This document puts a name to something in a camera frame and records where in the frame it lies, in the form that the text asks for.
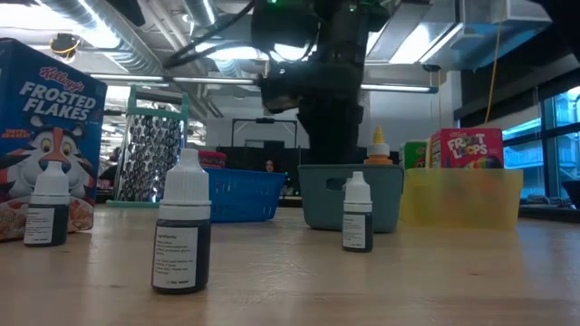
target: white bottle cap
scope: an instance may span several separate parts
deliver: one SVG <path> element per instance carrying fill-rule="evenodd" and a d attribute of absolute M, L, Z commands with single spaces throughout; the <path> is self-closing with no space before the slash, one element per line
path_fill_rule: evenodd
<path fill-rule="evenodd" d="M 69 196 L 69 178 L 63 172 L 63 163 L 49 161 L 46 170 L 34 184 L 34 196 Z"/>
<path fill-rule="evenodd" d="M 363 173 L 356 171 L 353 179 L 346 184 L 345 204 L 372 204 L 371 186 L 364 181 Z"/>
<path fill-rule="evenodd" d="M 178 165 L 167 172 L 163 205 L 208 206 L 209 175 L 199 165 L 196 149 L 182 149 Z"/>
<path fill-rule="evenodd" d="M 344 182 L 344 185 L 343 185 L 343 191 L 346 190 L 346 185 L 348 185 L 348 183 L 351 182 L 351 180 L 352 180 L 351 177 L 346 179 L 346 182 Z"/>

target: dark liquid bottle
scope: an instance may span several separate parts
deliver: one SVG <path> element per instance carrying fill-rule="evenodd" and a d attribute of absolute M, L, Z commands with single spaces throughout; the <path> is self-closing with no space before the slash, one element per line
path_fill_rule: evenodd
<path fill-rule="evenodd" d="M 371 188 L 362 172 L 354 172 L 344 190 L 343 249 L 369 253 L 373 246 Z"/>
<path fill-rule="evenodd" d="M 157 221 L 151 286 L 162 294 L 205 289 L 209 278 L 209 219 Z"/>
<path fill-rule="evenodd" d="M 181 150 L 168 171 L 155 226 L 151 287 L 162 294 L 203 290 L 209 279 L 211 202 L 208 173 L 195 149 Z"/>
<path fill-rule="evenodd" d="M 24 245 L 64 245 L 69 225 L 69 178 L 61 162 L 51 161 L 38 175 L 28 206 Z"/>

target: froot loops cereal box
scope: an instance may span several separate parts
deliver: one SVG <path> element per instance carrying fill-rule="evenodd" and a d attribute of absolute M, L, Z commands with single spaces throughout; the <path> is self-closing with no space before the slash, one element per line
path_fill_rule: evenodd
<path fill-rule="evenodd" d="M 503 168 L 501 129 L 442 129 L 431 137 L 433 168 Z"/>

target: yellow bottle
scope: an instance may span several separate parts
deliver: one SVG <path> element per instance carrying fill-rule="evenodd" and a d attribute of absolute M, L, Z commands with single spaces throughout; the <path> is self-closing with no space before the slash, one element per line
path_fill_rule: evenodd
<path fill-rule="evenodd" d="M 372 137 L 372 145 L 366 149 L 366 154 L 369 157 L 364 161 L 364 164 L 368 165 L 390 165 L 392 160 L 389 159 L 389 154 L 391 154 L 391 148 L 388 144 L 385 144 L 384 137 L 382 136 L 381 126 L 377 127 L 374 131 L 374 136 Z"/>

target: ceiling light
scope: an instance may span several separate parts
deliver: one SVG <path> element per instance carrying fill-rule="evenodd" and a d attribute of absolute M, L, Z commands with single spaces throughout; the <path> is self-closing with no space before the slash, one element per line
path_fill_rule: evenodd
<path fill-rule="evenodd" d="M 429 30 L 423 24 L 419 24 L 415 30 L 407 36 L 399 50 L 392 56 L 389 63 L 412 64 L 416 63 L 424 53 L 429 50 Z"/>
<path fill-rule="evenodd" d="M 107 87 L 107 99 L 113 100 L 127 100 L 131 93 L 129 86 L 109 86 Z"/>
<path fill-rule="evenodd" d="M 0 4 L 0 27 L 72 31 L 78 28 L 78 24 L 47 6 Z"/>
<path fill-rule="evenodd" d="M 202 43 L 198 46 L 196 46 L 196 51 L 197 52 L 202 52 L 207 50 L 208 48 L 217 45 L 216 43 Z M 236 48 L 231 48 L 231 49 L 224 49 L 221 51 L 218 51 L 216 53 L 212 53 L 208 56 L 208 58 L 213 59 L 213 60 L 236 60 L 236 59 L 247 59 L 247 60 L 252 60 L 252 59 L 259 59 L 261 57 L 266 57 L 267 56 L 263 53 L 259 53 L 258 50 L 254 49 L 253 47 L 249 47 L 249 46 L 240 46 L 240 47 L 236 47 Z"/>
<path fill-rule="evenodd" d="M 369 53 L 372 51 L 372 48 L 374 48 L 374 45 L 377 44 L 385 28 L 387 28 L 387 24 L 385 24 L 378 33 L 369 33 L 369 40 L 366 43 L 366 55 L 369 55 Z"/>
<path fill-rule="evenodd" d="M 209 0 L 203 0 L 203 6 L 206 7 L 206 12 L 208 13 L 209 22 L 214 24 L 216 22 L 216 16 L 214 15 L 214 10 L 209 4 Z"/>
<path fill-rule="evenodd" d="M 111 81 L 129 81 L 129 82 L 163 82 L 163 77 L 160 76 L 91 73 L 91 77 L 104 81 L 111 80 Z"/>
<path fill-rule="evenodd" d="M 435 44 L 435 46 L 433 46 L 427 53 L 425 53 L 425 55 L 423 55 L 420 58 L 419 62 L 425 63 L 426 61 L 428 61 L 433 55 L 435 55 L 435 53 L 437 53 L 439 50 L 441 50 L 441 48 L 443 48 L 443 46 L 445 44 L 447 44 L 449 41 L 451 41 L 451 39 L 457 33 L 459 33 L 459 31 L 461 29 L 463 29 L 463 23 L 459 23 L 459 24 L 455 25 L 455 27 L 453 27 L 453 29 L 447 35 L 445 35 L 445 37 L 443 37 L 439 42 L 437 42 L 437 44 Z"/>
<path fill-rule="evenodd" d="M 404 92 L 432 92 L 433 89 L 431 87 L 423 87 L 423 86 L 403 86 L 403 85 L 381 85 L 381 84 L 372 84 L 365 86 L 364 84 L 361 86 L 363 91 L 404 91 Z"/>
<path fill-rule="evenodd" d="M 133 81 L 129 81 L 127 82 L 127 85 L 130 86 L 137 86 L 137 87 L 141 87 L 145 90 L 151 90 L 153 87 L 169 87 L 171 85 L 169 85 L 168 82 L 146 82 L 146 81 L 137 81 L 137 82 L 133 82 Z"/>
<path fill-rule="evenodd" d="M 101 137 L 101 140 L 108 140 L 111 142 L 122 142 L 123 141 L 123 137 L 113 137 L 113 136 L 103 136 Z"/>
<path fill-rule="evenodd" d="M 107 26 L 105 22 L 103 22 L 92 7 L 87 5 L 85 0 L 78 0 L 78 2 L 97 23 L 96 26 L 91 26 L 91 28 L 82 28 L 80 31 L 82 38 L 98 48 L 112 49 L 119 46 L 119 44 L 121 44 L 121 39 L 115 35 L 112 29 Z"/>
<path fill-rule="evenodd" d="M 290 46 L 290 45 L 275 44 L 274 50 L 277 52 L 277 54 L 280 57 L 282 57 L 281 58 L 282 60 L 284 60 L 284 61 L 296 61 L 305 55 L 305 52 L 308 50 L 308 46 L 309 46 L 309 44 L 307 44 L 303 48 L 299 48 L 299 47 Z M 316 51 L 316 45 L 313 46 L 311 52 L 314 52 L 314 51 Z"/>

